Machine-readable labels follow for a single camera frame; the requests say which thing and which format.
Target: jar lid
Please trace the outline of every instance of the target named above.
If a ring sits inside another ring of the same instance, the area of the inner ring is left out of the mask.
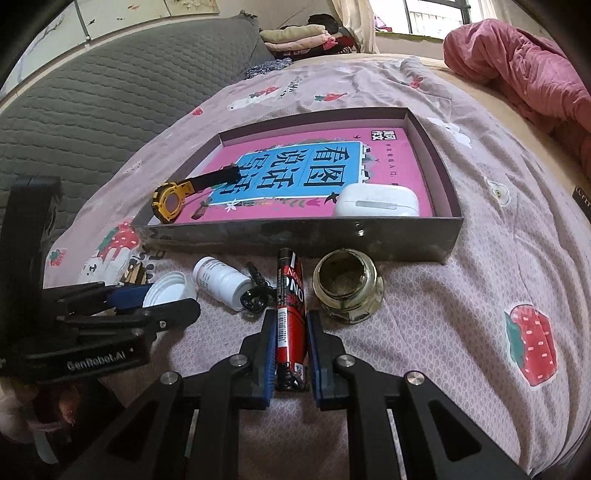
[[[184,299],[197,300],[197,290],[183,272],[175,271],[162,275],[150,287],[142,306],[152,307]]]

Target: red marker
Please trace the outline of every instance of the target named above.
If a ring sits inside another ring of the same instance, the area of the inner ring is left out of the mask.
[[[304,391],[306,374],[306,305],[301,262],[282,248],[277,258],[277,385],[278,391]]]

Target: marker barcode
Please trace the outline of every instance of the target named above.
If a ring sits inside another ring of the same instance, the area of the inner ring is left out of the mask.
[[[287,307],[277,309],[277,347],[287,347]]]

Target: folded clothes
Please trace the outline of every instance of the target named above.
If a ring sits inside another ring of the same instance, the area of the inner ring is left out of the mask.
[[[337,44],[328,50],[325,50],[322,45],[314,48],[305,48],[304,50],[288,50],[288,51],[275,51],[273,55],[275,58],[283,59],[289,57],[292,61],[310,59],[312,57],[320,57],[322,55],[333,55],[341,53],[345,49],[344,46]]]
[[[339,43],[335,40],[334,37],[330,37],[327,41],[322,44],[323,50],[330,50],[332,47],[338,45]]]
[[[339,43],[339,45],[344,47],[353,47],[355,45],[353,39],[351,37],[347,37],[346,35],[337,38],[336,41]]]
[[[329,38],[330,34],[324,30],[323,33],[315,35],[314,37],[301,38],[300,40],[290,41],[286,43],[271,43],[265,42],[265,46],[271,51],[295,51],[304,50],[306,48],[314,48],[322,45]]]
[[[286,27],[284,30],[262,30],[261,38],[269,43],[286,43],[314,37],[324,32],[324,25],[304,25],[303,27]]]
[[[264,75],[269,72],[273,72],[274,70],[283,70],[291,65],[291,59],[280,59],[280,60],[270,60],[266,61],[265,63],[261,63],[260,65],[255,65],[254,67],[250,67],[246,71],[246,78],[251,79],[256,77],[257,75]]]

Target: bed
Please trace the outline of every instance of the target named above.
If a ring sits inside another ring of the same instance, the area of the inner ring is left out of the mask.
[[[371,90],[363,88],[370,83]],[[243,101],[253,92],[275,91],[269,87],[285,95]],[[241,108],[229,109],[236,105]],[[143,147],[138,143],[139,150],[80,209],[48,257],[45,284],[114,283],[132,260],[144,261],[152,278],[171,270],[189,273],[194,255],[133,247],[104,258],[100,251],[113,232],[131,231],[129,220],[154,186],[205,140],[294,113],[391,105],[411,108],[433,138],[454,180],[465,225],[447,265],[381,264],[387,287],[378,314],[355,327],[330,320],[326,327],[338,332],[348,352],[376,368],[427,373],[534,475],[568,457],[591,418],[591,384],[577,374],[591,368],[591,231],[571,199],[574,186],[589,191],[589,184],[555,142],[494,93],[462,81],[439,61],[382,55],[310,59],[228,84],[194,115],[190,110],[197,103],[189,107],[187,101],[187,115],[153,130],[158,135]],[[469,145],[457,141],[456,131],[470,138]],[[496,196],[499,186],[505,196]],[[238,268],[253,260],[269,279],[275,273],[274,258],[221,259]],[[304,272],[314,265],[306,260]],[[306,292],[308,307],[318,307],[309,283]],[[260,321],[231,314],[207,296],[200,302],[198,322],[184,333],[161,335],[149,365],[105,379],[124,404],[165,370],[190,375],[210,368],[260,327]],[[540,340],[548,349],[543,358],[556,362],[552,375],[539,383],[519,367],[508,330],[525,317],[539,322],[533,330],[546,335],[545,343]],[[347,477],[344,414],[320,413],[310,395],[276,398],[272,409],[247,412],[241,422],[242,478]],[[305,461],[286,470],[286,455]]]

